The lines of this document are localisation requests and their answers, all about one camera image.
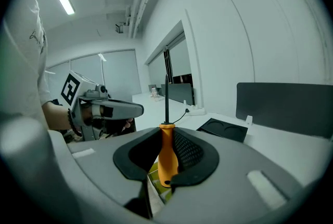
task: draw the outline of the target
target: white sleeve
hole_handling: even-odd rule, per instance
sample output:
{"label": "white sleeve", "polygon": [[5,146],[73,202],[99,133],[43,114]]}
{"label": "white sleeve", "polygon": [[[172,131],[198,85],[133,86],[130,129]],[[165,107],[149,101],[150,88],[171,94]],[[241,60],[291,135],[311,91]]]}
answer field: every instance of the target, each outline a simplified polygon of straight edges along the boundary
{"label": "white sleeve", "polygon": [[43,51],[40,55],[40,64],[38,69],[39,73],[38,93],[40,96],[41,105],[44,105],[46,102],[52,101],[52,97],[48,89],[48,84],[45,78],[46,56],[47,56],[47,43],[45,41]]}

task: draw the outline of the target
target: white desk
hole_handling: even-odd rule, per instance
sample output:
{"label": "white desk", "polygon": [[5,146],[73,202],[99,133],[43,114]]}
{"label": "white desk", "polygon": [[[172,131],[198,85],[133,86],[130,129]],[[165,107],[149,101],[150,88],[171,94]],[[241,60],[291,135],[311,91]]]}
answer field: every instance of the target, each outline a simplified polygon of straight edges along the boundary
{"label": "white desk", "polygon": [[[144,106],[145,113],[135,119],[137,131],[158,127],[165,121],[165,101],[155,102],[150,93],[133,96],[133,102]],[[185,112],[182,103],[169,99],[169,121],[178,120]],[[210,118],[245,126],[245,121],[207,113],[203,116],[184,116],[177,127],[197,130]],[[292,174],[303,186],[318,179],[332,156],[332,143],[327,139],[290,133],[256,124],[248,127],[244,144],[256,149]]]}

